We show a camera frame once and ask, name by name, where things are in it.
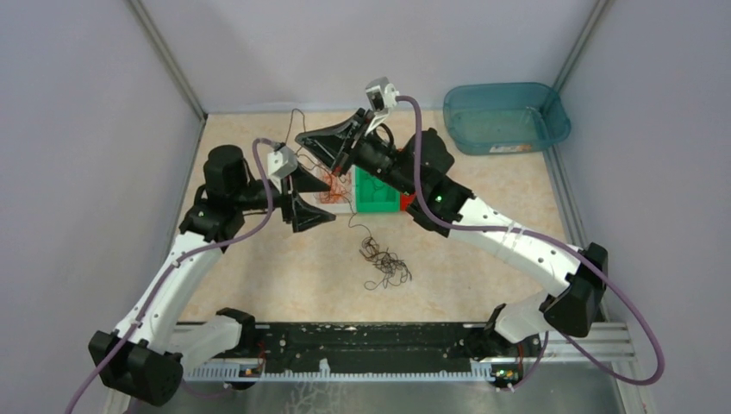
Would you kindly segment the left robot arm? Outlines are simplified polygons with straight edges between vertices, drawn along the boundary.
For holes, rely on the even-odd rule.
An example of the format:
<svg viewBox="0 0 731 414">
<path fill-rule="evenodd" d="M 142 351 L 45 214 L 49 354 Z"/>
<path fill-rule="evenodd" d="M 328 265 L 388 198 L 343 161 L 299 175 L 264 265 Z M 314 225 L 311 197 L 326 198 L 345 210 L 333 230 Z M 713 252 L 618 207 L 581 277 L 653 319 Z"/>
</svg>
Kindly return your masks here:
<svg viewBox="0 0 731 414">
<path fill-rule="evenodd" d="M 219 310 L 179 340 L 173 337 L 184 308 L 215 263 L 231 245 L 253 236 L 243 230 L 247 214 L 269 220 L 280 211 L 294 232 L 335 219 L 304 201 L 304 194 L 325 192 L 328 184 L 281 142 L 271 145 L 265 160 L 253 162 L 238 146 L 215 147 L 203 164 L 203 176 L 150 286 L 112 331 L 98 331 L 89 343 L 96 378 L 153 406 L 170 401 L 187 373 L 218 355 L 263 356 L 255 318 L 241 310 Z"/>
</svg>

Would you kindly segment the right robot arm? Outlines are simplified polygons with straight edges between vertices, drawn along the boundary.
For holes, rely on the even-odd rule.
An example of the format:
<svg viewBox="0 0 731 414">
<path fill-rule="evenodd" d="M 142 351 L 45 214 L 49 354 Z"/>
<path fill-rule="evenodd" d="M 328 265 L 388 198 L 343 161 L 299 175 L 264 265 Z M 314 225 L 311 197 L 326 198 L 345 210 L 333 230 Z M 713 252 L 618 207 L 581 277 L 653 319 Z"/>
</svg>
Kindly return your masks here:
<svg viewBox="0 0 731 414">
<path fill-rule="evenodd" d="M 414 195 L 407 211 L 423 229 L 481 248 L 541 285 L 541 292 L 493 311 L 485 332 L 493 354 L 507 355 L 543 331 L 586 337 L 607 287 L 606 249 L 596 243 L 566 245 L 529 229 L 450 178 L 454 158 L 434 129 L 423 128 L 420 114 L 415 134 L 401 149 L 376 133 L 376 120 L 360 109 L 334 126 L 302 132 L 295 141 L 334 175 L 356 166 Z"/>
</svg>

